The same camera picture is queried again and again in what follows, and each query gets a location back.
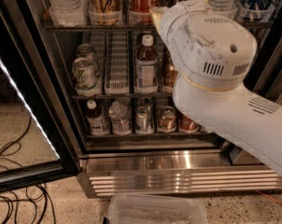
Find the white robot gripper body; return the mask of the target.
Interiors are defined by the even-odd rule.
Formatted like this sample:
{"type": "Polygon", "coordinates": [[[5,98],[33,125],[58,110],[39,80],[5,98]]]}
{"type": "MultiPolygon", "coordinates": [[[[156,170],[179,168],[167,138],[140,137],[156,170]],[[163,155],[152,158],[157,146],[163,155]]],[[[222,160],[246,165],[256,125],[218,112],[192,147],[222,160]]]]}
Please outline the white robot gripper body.
{"type": "Polygon", "coordinates": [[[215,13],[202,0],[165,7],[157,30],[170,51],[177,80],[203,90],[236,88],[243,82],[257,51],[251,32],[215,13]]]}

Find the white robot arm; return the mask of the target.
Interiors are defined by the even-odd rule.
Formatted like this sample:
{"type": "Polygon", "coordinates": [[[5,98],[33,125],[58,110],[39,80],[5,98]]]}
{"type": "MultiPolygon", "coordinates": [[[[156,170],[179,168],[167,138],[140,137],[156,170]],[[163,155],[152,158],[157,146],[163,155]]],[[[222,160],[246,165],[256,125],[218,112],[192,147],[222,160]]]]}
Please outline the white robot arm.
{"type": "Polygon", "coordinates": [[[243,83],[257,41],[204,0],[151,7],[150,17],[178,75],[175,107],[282,176],[282,106],[243,83]]]}

